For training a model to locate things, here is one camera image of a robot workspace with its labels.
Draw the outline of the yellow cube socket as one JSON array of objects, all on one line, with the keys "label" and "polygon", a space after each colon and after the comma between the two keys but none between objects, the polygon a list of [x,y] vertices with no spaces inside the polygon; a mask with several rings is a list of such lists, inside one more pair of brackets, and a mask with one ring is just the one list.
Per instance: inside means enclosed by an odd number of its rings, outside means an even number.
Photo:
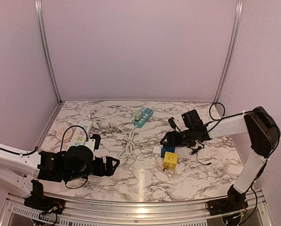
[{"label": "yellow cube socket", "polygon": [[163,167],[169,170],[175,170],[178,162],[178,155],[176,153],[165,152]]}]

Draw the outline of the green usb charger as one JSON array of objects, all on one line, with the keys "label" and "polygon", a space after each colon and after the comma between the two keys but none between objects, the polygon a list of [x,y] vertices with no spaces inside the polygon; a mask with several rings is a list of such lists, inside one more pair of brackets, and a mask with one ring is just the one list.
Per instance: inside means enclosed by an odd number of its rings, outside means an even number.
[{"label": "green usb charger", "polygon": [[142,112],[138,111],[135,115],[134,115],[134,120],[135,121],[139,121],[142,118]]}]

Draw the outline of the white usb charger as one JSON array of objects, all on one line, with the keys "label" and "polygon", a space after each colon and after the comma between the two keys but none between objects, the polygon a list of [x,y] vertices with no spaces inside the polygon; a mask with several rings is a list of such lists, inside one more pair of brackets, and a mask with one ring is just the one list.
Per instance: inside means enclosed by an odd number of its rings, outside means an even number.
[{"label": "white usb charger", "polygon": [[162,151],[162,147],[160,147],[160,146],[155,146],[154,148],[153,148],[153,151],[152,151],[152,155],[153,156],[157,156],[157,157],[160,157],[161,156],[161,151]]}]

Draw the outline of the blue cube socket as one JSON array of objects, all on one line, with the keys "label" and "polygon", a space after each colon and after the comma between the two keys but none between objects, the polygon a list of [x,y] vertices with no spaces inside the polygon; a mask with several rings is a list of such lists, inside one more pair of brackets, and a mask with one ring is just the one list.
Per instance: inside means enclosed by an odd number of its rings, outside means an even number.
[{"label": "blue cube socket", "polygon": [[175,153],[175,147],[163,145],[161,149],[161,158],[164,158],[166,152]]}]

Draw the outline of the white multicolour power strip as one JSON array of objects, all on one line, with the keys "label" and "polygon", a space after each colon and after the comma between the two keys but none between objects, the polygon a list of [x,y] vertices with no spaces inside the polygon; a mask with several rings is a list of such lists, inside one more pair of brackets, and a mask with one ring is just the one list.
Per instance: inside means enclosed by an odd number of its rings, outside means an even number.
[{"label": "white multicolour power strip", "polygon": [[[91,121],[82,120],[79,122],[78,125],[84,128],[84,130],[87,132],[87,136],[90,135],[90,130],[92,129]],[[70,146],[85,145],[87,139],[84,130],[81,129],[80,127],[76,127],[76,130],[70,141]]]}]

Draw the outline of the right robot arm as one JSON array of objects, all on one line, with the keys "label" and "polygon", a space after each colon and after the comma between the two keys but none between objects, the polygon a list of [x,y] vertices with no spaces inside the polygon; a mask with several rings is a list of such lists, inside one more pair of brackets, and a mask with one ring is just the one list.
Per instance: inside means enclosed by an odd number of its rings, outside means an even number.
[{"label": "right robot arm", "polygon": [[168,147],[193,148],[196,143],[212,139],[247,135],[251,152],[243,170],[230,187],[223,207],[228,211],[235,210],[245,199],[247,191],[262,175],[269,158],[277,149],[281,131],[273,117],[261,106],[233,115],[222,115],[204,123],[196,110],[182,114],[185,130],[180,130],[173,118],[168,120],[172,131],[167,132],[160,144]]}]

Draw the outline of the teal power strip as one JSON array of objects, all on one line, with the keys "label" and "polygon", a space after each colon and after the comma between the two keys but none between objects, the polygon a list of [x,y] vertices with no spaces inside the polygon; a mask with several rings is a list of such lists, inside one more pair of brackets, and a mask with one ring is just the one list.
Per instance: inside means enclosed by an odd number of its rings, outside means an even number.
[{"label": "teal power strip", "polygon": [[123,129],[120,129],[117,127],[117,129],[123,133],[124,135],[124,140],[126,141],[126,145],[124,149],[121,151],[121,153],[118,155],[119,158],[133,158],[134,157],[134,135],[135,135],[135,130],[136,129],[141,129],[147,122],[148,120],[152,117],[153,115],[153,110],[149,108],[148,114],[142,116],[142,118],[139,121],[133,121],[133,128],[129,132],[125,132]]}]

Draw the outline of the black power adapter with cable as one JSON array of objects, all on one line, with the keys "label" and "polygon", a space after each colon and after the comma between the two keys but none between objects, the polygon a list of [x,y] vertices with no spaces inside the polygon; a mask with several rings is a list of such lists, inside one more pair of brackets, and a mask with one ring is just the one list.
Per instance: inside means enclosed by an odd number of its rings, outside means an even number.
[{"label": "black power adapter with cable", "polygon": [[196,148],[195,148],[195,147],[189,147],[189,149],[191,149],[189,155],[196,155],[196,160],[197,160],[197,162],[198,162],[199,164],[208,166],[208,165],[211,165],[212,163],[211,163],[211,162],[209,162],[209,163],[202,163],[202,162],[200,162],[199,159],[198,159],[198,153],[199,153],[199,151],[202,150],[202,149],[204,149],[204,148],[205,148],[205,146],[204,146],[203,144],[201,144],[200,146],[198,146],[198,147],[196,147]]}]

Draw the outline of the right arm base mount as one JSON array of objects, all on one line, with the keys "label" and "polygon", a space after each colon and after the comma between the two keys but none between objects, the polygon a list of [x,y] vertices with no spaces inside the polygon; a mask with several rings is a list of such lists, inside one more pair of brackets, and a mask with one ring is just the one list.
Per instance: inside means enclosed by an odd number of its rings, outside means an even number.
[{"label": "right arm base mount", "polygon": [[222,198],[210,200],[205,204],[205,208],[209,211],[211,216],[235,212],[246,209],[247,207],[248,202],[246,199],[243,199],[240,202],[229,202],[228,198]]}]

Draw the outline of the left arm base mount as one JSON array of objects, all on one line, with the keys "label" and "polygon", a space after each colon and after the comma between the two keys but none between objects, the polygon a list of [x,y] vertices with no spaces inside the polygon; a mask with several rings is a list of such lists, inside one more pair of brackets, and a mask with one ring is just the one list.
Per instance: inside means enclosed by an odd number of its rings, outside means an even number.
[{"label": "left arm base mount", "polygon": [[40,210],[44,213],[48,213],[50,210],[56,207],[56,209],[52,210],[52,212],[62,214],[65,200],[48,196],[36,197],[32,195],[28,198],[25,198],[24,205],[36,210]]}]

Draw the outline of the light blue usb charger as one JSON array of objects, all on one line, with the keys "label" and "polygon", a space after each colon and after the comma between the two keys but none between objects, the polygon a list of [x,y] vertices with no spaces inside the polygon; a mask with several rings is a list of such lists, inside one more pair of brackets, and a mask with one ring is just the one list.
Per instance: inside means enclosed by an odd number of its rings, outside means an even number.
[{"label": "light blue usb charger", "polygon": [[149,108],[143,107],[143,108],[140,109],[140,112],[142,113],[142,116],[148,114],[148,111],[149,111]]}]

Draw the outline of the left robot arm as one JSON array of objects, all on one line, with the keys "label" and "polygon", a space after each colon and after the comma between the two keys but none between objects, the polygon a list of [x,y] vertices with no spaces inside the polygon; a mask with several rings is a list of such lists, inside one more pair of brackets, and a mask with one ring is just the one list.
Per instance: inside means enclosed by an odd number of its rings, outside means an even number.
[{"label": "left robot arm", "polygon": [[85,145],[71,146],[66,151],[46,152],[34,149],[31,152],[0,144],[0,166],[8,172],[20,172],[33,178],[51,182],[84,179],[90,175],[112,176],[119,166],[119,159],[94,155],[100,139],[91,138]]}]

